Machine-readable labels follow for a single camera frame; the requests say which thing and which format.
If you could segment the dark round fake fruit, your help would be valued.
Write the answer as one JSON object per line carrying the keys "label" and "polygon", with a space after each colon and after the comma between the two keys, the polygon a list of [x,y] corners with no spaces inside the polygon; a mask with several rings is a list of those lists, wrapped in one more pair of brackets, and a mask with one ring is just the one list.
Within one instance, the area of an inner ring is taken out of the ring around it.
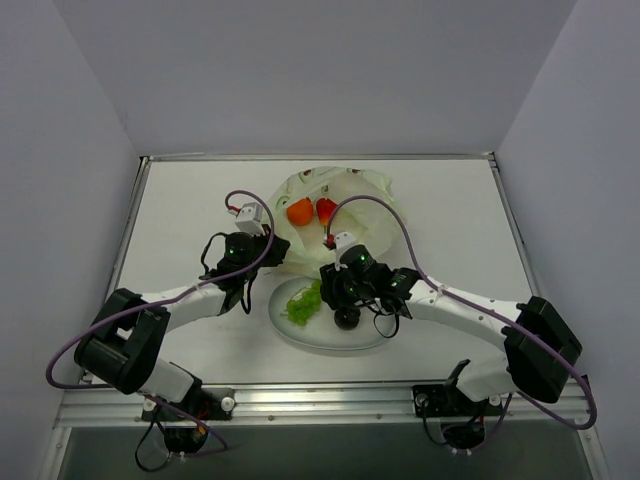
{"label": "dark round fake fruit", "polygon": [[360,323],[360,310],[340,308],[334,312],[334,323],[343,331],[354,330]]}

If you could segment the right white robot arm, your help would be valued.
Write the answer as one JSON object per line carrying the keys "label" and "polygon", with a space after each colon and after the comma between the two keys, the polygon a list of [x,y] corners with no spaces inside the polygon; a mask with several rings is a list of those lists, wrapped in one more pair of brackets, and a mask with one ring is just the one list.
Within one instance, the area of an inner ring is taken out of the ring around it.
{"label": "right white robot arm", "polygon": [[483,362],[461,360],[444,388],[455,412],[494,395],[522,393],[559,400],[583,347],[547,300],[501,301],[425,280],[411,268],[390,269],[362,245],[320,269],[321,298],[334,311],[378,303],[383,314],[429,321],[478,338],[500,352]]}

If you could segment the aluminium front rail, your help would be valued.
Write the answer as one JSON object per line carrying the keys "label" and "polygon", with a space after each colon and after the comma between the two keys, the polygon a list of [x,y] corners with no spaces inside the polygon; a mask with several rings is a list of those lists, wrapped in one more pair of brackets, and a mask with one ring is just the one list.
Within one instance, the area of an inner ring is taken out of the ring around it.
{"label": "aluminium front rail", "polygon": [[[224,426],[415,423],[413,381],[316,384],[237,384],[231,418]],[[143,399],[112,389],[69,391],[54,426],[141,427]]]}

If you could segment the white oval plate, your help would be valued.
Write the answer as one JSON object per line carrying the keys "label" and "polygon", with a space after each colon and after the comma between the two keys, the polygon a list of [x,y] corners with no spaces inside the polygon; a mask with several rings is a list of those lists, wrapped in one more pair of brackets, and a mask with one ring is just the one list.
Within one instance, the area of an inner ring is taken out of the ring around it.
{"label": "white oval plate", "polygon": [[272,325],[284,337],[316,349],[353,351],[373,348],[385,342],[396,331],[393,316],[374,317],[368,308],[360,310],[360,323],[351,331],[340,330],[334,323],[334,312],[322,302],[320,310],[305,326],[298,326],[281,316],[286,302],[312,279],[296,277],[280,284],[269,299],[268,312]]}

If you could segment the red yellow fake fruit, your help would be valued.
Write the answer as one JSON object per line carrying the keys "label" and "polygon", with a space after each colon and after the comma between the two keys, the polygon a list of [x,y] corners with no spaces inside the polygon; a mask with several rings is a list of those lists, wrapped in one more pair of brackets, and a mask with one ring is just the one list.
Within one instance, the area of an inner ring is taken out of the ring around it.
{"label": "red yellow fake fruit", "polygon": [[319,223],[326,227],[337,204],[329,198],[320,198],[316,201],[315,207]]}

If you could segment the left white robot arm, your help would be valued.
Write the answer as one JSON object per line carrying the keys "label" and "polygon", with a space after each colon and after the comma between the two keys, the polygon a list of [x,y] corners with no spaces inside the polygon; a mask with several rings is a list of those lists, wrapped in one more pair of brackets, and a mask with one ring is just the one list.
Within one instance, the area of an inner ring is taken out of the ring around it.
{"label": "left white robot arm", "polygon": [[165,400],[179,419],[194,417],[202,405],[201,380],[159,358],[165,334],[200,319],[221,316],[241,305],[261,268],[284,262],[290,242],[278,236],[226,234],[223,257],[199,277],[196,286],[155,294],[126,288],[107,299],[94,324],[116,316],[82,339],[74,361],[123,394],[137,393]]}

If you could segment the translucent plastic bag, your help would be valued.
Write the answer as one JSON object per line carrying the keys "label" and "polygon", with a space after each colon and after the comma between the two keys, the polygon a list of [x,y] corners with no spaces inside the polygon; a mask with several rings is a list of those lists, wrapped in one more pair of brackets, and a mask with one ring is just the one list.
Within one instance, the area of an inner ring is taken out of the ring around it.
{"label": "translucent plastic bag", "polygon": [[[274,217],[276,235],[290,243],[278,270],[317,278],[320,267],[334,261],[333,252],[324,246],[323,222],[314,216],[304,226],[294,225],[287,217],[289,205],[304,199],[313,205],[326,199],[339,204],[355,195],[370,195],[400,213],[392,185],[391,176],[373,169],[321,166],[289,176],[267,201]],[[353,234],[375,256],[387,252],[400,235],[399,225],[391,213],[370,200],[356,200],[339,210],[331,224],[331,233],[341,231]]]}

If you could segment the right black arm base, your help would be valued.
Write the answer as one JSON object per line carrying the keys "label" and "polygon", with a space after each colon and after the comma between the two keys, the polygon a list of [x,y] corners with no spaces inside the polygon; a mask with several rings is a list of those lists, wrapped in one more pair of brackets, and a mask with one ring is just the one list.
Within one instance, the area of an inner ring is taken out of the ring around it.
{"label": "right black arm base", "polygon": [[413,385],[412,400],[429,441],[453,453],[478,449],[489,438],[486,420],[501,420],[505,414],[500,397],[473,402],[444,384]]}

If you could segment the orange fake fruit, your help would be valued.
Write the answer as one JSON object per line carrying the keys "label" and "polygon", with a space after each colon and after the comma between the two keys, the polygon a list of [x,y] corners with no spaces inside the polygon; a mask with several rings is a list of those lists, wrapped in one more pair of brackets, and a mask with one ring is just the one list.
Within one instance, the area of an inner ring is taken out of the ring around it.
{"label": "orange fake fruit", "polygon": [[308,225],[314,218],[314,206],[309,198],[303,198],[286,209],[289,222],[297,227]]}

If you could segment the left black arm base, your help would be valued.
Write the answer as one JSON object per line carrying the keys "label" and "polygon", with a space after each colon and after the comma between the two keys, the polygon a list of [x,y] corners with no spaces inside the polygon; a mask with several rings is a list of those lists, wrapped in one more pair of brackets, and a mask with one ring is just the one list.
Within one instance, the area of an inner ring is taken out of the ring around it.
{"label": "left black arm base", "polygon": [[236,406],[233,390],[207,391],[196,382],[180,402],[170,402],[146,394],[153,405],[152,419],[163,436],[164,446],[171,454],[204,456],[226,452],[229,442],[209,423],[229,421]]}

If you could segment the green fake grapes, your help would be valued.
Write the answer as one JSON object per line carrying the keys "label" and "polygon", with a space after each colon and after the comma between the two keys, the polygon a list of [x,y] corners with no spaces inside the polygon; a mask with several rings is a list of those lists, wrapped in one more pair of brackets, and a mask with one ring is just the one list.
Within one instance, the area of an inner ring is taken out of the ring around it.
{"label": "green fake grapes", "polygon": [[313,280],[309,286],[299,289],[285,304],[281,316],[298,326],[305,326],[308,320],[321,308],[321,282]]}

